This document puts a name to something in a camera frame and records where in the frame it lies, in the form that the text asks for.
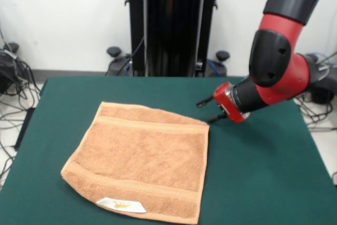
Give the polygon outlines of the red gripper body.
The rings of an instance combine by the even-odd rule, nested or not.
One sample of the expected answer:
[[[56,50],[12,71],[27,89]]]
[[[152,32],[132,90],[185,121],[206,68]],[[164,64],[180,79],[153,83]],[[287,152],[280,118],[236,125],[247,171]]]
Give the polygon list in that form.
[[[250,113],[242,113],[237,108],[233,98],[233,88],[230,82],[225,82],[215,90],[213,98],[230,120],[241,123],[250,116]]]

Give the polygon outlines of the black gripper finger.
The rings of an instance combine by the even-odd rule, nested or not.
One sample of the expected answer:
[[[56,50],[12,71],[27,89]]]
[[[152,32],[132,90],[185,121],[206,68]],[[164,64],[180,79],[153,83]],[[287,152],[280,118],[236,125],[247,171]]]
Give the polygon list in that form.
[[[211,102],[212,100],[214,100],[213,96],[207,97],[206,99],[203,99],[202,101],[196,103],[196,107],[197,108],[201,108],[205,105],[207,105],[209,102]]]
[[[219,115],[213,116],[210,119],[208,119],[207,123],[214,123],[214,122],[217,122],[219,120],[226,119],[226,118],[227,118],[227,114],[225,114],[225,113],[219,114]]]

